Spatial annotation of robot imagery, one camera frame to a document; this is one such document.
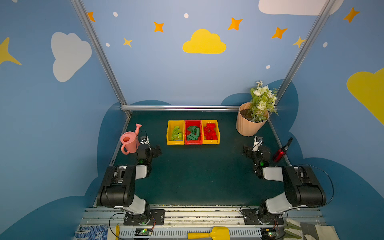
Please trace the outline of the dark green lego top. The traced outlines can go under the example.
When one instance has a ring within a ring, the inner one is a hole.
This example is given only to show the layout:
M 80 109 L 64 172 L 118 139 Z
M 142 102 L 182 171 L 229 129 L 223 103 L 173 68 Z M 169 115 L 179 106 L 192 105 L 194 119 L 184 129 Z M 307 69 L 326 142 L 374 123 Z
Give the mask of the dark green lego top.
M 196 127 L 197 127 L 197 126 L 189 126 L 189 127 L 187 128 L 187 130 L 190 131 L 192 134 L 195 134 L 195 133 L 196 133 Z

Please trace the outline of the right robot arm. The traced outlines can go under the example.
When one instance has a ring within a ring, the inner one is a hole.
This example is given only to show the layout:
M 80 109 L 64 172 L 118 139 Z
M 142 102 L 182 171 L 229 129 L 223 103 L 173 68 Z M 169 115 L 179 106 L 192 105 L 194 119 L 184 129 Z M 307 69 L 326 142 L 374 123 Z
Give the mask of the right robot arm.
M 316 208 L 327 204 L 326 193 L 309 166 L 270 166 L 271 152 L 266 146 L 243 146 L 243 154 L 254 163 L 260 179 L 282 182 L 284 192 L 262 201 L 259 218 L 277 217 L 295 208 Z

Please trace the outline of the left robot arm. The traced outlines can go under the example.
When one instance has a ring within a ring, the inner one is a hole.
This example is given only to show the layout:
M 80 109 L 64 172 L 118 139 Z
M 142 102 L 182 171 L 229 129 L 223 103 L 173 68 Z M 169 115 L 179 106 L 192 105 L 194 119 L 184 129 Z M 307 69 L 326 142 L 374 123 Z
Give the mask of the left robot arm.
M 108 167 L 97 195 L 97 205 L 121 209 L 133 217 L 150 217 L 149 204 L 135 194 L 136 180 L 149 177 L 152 161 L 162 154 L 160 146 L 152 148 L 148 144 L 138 147 L 136 165 Z

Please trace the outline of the red long lego brick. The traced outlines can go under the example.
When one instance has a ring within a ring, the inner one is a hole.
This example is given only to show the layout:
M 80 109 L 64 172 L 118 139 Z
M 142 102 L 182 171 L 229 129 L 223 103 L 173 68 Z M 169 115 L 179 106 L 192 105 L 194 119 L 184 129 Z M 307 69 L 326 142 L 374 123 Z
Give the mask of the red long lego brick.
M 210 134 L 211 132 L 211 129 L 209 127 L 204 127 L 204 134 L 207 135 L 207 134 Z

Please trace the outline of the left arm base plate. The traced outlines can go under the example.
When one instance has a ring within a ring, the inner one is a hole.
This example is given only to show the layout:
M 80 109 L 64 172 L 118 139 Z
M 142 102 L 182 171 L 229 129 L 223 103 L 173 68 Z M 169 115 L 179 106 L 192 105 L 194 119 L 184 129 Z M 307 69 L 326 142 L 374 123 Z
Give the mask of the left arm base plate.
M 149 209 L 145 210 L 143 214 L 134 215 L 126 212 L 124 217 L 124 226 L 162 226 L 165 220 L 164 209 Z

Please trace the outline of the red lego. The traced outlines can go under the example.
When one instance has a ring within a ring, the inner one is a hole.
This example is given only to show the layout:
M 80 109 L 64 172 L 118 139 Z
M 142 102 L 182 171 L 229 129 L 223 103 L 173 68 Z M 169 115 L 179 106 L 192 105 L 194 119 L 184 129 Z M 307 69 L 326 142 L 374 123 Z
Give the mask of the red lego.
M 217 141 L 218 136 L 217 136 L 216 132 L 210 132 L 210 134 L 205 135 L 205 139 L 208 141 Z

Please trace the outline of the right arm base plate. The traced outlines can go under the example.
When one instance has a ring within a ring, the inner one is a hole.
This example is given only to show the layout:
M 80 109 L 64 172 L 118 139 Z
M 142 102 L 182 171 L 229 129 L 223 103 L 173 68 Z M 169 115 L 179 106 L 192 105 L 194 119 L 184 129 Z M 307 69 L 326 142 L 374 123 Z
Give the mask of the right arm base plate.
M 241 209 L 240 213 L 243 215 L 245 225 L 284 225 L 284 219 L 282 215 L 259 213 L 257 209 L 245 208 Z

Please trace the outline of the lime long lego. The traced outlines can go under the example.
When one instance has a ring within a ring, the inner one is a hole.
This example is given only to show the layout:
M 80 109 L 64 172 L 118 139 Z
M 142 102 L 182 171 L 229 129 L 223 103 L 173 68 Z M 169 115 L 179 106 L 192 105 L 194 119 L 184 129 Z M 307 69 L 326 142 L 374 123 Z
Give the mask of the lime long lego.
M 182 130 L 180 129 L 179 126 L 175 126 L 175 127 L 173 128 L 173 134 L 178 134 L 178 133 L 182 133 Z

